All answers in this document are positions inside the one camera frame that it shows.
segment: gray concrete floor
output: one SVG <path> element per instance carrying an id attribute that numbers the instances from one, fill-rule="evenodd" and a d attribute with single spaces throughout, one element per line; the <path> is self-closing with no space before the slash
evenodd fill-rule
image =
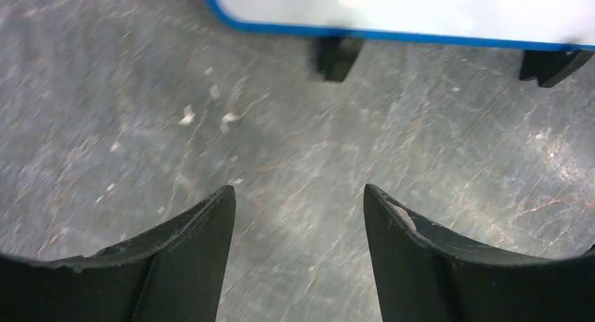
<path id="1" fill-rule="evenodd" d="M 379 321 L 367 182 L 501 248 L 595 241 L 595 62 L 547 90 L 520 51 L 370 41 L 323 83 L 312 40 L 203 0 L 0 0 L 0 32 L 5 253 L 90 255 L 231 184 L 219 321 Z"/>

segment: white tabletop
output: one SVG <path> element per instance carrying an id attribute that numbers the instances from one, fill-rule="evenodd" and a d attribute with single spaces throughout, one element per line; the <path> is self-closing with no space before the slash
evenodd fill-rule
<path id="1" fill-rule="evenodd" d="M 595 0 L 209 0 L 247 31 L 527 49 L 595 49 Z"/>

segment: black table leg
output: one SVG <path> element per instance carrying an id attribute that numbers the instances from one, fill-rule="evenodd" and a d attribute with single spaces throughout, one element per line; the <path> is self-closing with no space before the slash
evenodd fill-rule
<path id="1" fill-rule="evenodd" d="M 573 52 L 525 51 L 519 79 L 537 79 L 539 87 L 551 88 L 581 68 L 593 56 L 593 51 Z"/>
<path id="2" fill-rule="evenodd" d="M 363 39 L 351 36 L 318 38 L 316 66 L 326 81 L 343 82 L 352 68 Z"/>

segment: blue trim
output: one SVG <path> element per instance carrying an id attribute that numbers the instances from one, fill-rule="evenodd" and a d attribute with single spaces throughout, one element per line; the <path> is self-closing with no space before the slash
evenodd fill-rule
<path id="1" fill-rule="evenodd" d="M 273 33 L 273 34 L 294 34 L 300 36 L 360 36 L 366 39 L 387 39 L 398 41 L 412 41 L 422 43 L 445 43 L 449 45 L 480 46 L 480 47 L 499 47 L 516 48 L 520 50 L 537 51 L 571 51 L 582 48 L 595 50 L 595 45 L 574 45 L 564 43 L 540 43 L 534 41 L 515 41 L 504 39 L 481 39 L 469 38 L 463 36 L 440 36 L 433 34 L 412 34 L 398 32 L 381 32 L 366 30 L 350 30 L 332 27 L 312 27 L 300 25 L 278 25 L 278 24 L 258 24 L 254 22 L 243 22 L 232 18 L 226 14 L 217 0 L 206 0 L 211 10 L 226 25 L 245 32 Z"/>

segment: white debris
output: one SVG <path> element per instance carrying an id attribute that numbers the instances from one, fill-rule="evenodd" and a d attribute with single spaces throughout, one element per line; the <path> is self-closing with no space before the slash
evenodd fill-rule
<path id="1" fill-rule="evenodd" d="M 219 91 L 219 87 L 217 87 L 217 85 L 213 85 L 213 87 L 210 88 L 209 92 L 213 100 L 221 98 L 221 92 Z"/>
<path id="2" fill-rule="evenodd" d="M 184 107 L 184 118 L 181 119 L 180 122 L 178 122 L 178 123 L 183 126 L 188 126 L 189 124 L 194 122 L 195 116 L 196 116 L 196 114 L 194 112 L 192 112 L 192 106 L 187 105 L 186 107 Z"/>
<path id="3" fill-rule="evenodd" d="M 243 178 L 236 178 L 234 180 L 230 180 L 229 183 L 231 185 L 240 185 L 243 182 Z"/>
<path id="4" fill-rule="evenodd" d="M 112 144 L 112 147 L 109 149 L 111 152 L 115 152 L 118 148 L 120 148 L 120 142 L 116 141 Z"/>
<path id="5" fill-rule="evenodd" d="M 25 12 L 24 15 L 22 15 L 23 17 L 33 17 L 39 10 L 37 10 L 36 8 L 34 8 L 33 10 L 28 10 L 27 12 Z"/>
<path id="6" fill-rule="evenodd" d="M 237 121 L 238 119 L 239 119 L 239 116 L 237 116 L 234 113 L 225 114 L 221 118 L 221 126 L 220 126 L 221 132 L 224 134 L 227 134 L 229 132 L 229 126 L 227 125 L 227 123 Z"/>
<path id="7" fill-rule="evenodd" d="M 223 123 L 235 122 L 235 121 L 238 121 L 238 119 L 239 119 L 239 117 L 236 114 L 234 114 L 234 113 L 227 113 L 227 114 L 225 114 L 225 116 L 223 116 L 221 118 L 221 122 L 223 122 Z"/>

